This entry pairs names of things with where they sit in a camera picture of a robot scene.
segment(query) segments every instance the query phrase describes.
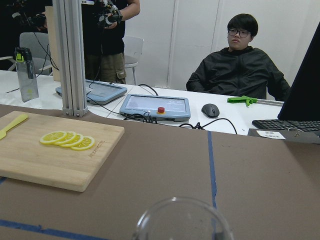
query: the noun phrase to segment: black hair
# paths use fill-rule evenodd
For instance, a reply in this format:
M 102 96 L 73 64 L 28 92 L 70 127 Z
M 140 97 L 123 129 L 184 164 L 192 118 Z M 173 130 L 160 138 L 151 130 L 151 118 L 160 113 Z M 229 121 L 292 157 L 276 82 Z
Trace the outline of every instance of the black hair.
M 257 20 L 247 13 L 241 13 L 231 18 L 227 29 L 229 30 L 231 28 L 247 30 L 252 37 L 256 36 L 258 33 Z

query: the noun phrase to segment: keyboard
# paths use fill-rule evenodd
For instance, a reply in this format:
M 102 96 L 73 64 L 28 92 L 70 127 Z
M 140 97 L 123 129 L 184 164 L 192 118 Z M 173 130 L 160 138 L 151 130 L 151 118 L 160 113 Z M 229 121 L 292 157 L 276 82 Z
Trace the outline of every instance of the keyboard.
M 291 121 L 291 120 L 253 120 L 252 125 L 264 130 L 299 129 L 303 132 L 320 131 L 320 121 Z

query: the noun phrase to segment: tablet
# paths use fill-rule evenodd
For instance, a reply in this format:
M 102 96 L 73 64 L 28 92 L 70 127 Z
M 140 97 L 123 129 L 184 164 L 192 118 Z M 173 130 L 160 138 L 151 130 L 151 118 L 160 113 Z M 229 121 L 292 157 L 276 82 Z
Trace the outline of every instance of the tablet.
M 191 117 L 189 101 L 184 97 L 128 94 L 120 107 L 120 113 L 125 116 L 147 112 L 157 121 L 183 122 Z
M 86 101 L 90 104 L 105 105 L 123 96 L 127 88 L 123 86 L 111 85 L 101 81 L 85 80 L 87 90 Z M 61 87 L 55 89 L 56 93 L 62 95 Z

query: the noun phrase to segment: seated man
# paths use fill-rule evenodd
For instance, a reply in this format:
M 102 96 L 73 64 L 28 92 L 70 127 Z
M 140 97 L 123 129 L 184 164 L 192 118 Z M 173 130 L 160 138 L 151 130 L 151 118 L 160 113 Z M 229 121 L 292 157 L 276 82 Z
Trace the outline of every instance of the seated man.
M 227 25 L 229 47 L 209 54 L 186 83 L 188 91 L 266 99 L 267 91 L 285 101 L 290 86 L 269 56 L 248 44 L 258 33 L 250 14 L 234 16 Z

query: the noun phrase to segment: blue tape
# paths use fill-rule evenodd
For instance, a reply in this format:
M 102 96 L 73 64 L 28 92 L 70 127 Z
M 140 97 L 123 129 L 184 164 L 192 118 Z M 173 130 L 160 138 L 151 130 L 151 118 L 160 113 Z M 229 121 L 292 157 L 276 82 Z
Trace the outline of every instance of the blue tape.
M 7 178 L 5 176 L 0 177 L 0 184 L 2 184 Z
M 73 232 L 60 231 L 60 230 L 55 230 L 50 228 L 42 229 L 41 225 L 35 226 L 35 225 L 29 225 L 29 224 L 14 222 L 14 221 L 2 220 L 2 219 L 0 219 L 0 226 L 12 228 L 12 229 L 25 230 L 25 231 L 39 233 L 39 234 L 51 235 L 55 237 L 65 238 L 65 239 L 72 239 L 72 240 L 108 240 L 107 238 L 82 235 L 82 234 L 77 234 Z
M 215 208 L 217 208 L 217 205 L 216 205 L 217 184 L 216 184 L 216 173 L 215 173 L 215 162 L 214 162 L 214 149 L 212 146 L 211 131 L 207 131 L 207 133 L 208 133 L 208 150 L 209 150 L 209 164 L 210 164 L 210 175 L 211 175 L 212 204 Z

